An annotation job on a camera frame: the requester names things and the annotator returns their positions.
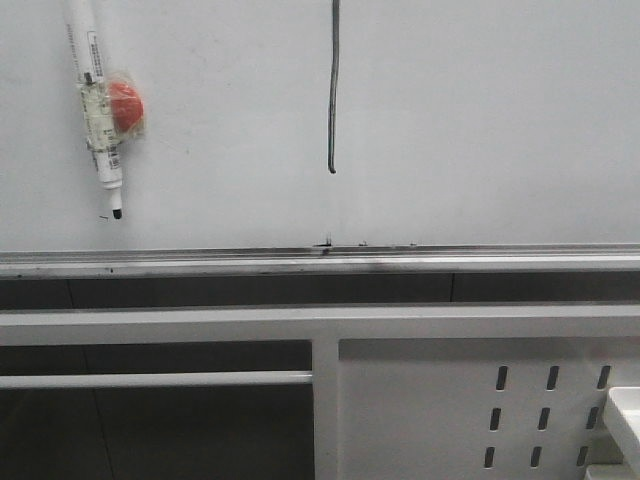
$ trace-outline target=metal rail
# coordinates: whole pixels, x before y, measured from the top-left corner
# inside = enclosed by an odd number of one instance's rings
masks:
[[[640,247],[402,247],[0,253],[0,278],[640,270]]]
[[[0,377],[0,390],[295,385],[312,379],[310,371],[15,375]]]

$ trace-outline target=perforated metal panel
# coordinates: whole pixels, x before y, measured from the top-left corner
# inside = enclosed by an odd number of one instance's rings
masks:
[[[640,340],[340,343],[340,478],[578,480],[619,463],[607,385],[640,385]]]

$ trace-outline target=white shelf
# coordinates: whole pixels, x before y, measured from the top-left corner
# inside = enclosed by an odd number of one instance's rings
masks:
[[[640,476],[640,388],[610,389],[603,418],[629,466]]]
[[[627,465],[591,465],[584,480],[636,480]]]

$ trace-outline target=barcode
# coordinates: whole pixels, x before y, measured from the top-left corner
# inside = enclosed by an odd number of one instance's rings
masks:
[[[96,77],[103,77],[100,51],[98,50],[98,37],[96,32],[88,32],[87,36],[89,39],[89,50],[91,51],[91,60],[93,61],[93,68],[95,70]]]
[[[76,42],[73,38],[73,28],[71,25],[67,24],[67,37],[69,38],[69,45],[71,45],[71,55],[73,56],[73,64],[76,67],[76,72],[80,72],[80,67],[78,66],[78,52],[76,51]]]
[[[107,136],[107,138],[109,139],[109,143],[111,143],[112,145],[115,145],[116,143],[118,143],[118,137],[116,136],[115,130],[113,129],[105,130],[104,134]]]
[[[109,147],[107,149],[107,154],[109,155],[109,166],[111,167],[111,170],[120,168],[120,155],[118,154],[116,147]]]

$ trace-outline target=metal bar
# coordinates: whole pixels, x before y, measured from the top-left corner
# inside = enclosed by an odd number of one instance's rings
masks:
[[[0,254],[0,278],[639,270],[640,247],[310,248]]]
[[[577,334],[640,338],[640,304],[43,311],[0,315],[3,347],[315,341],[327,335],[334,335],[337,342],[358,338],[572,338]]]
[[[312,379],[310,371],[15,375],[0,377],[0,390],[294,385],[312,383]]]

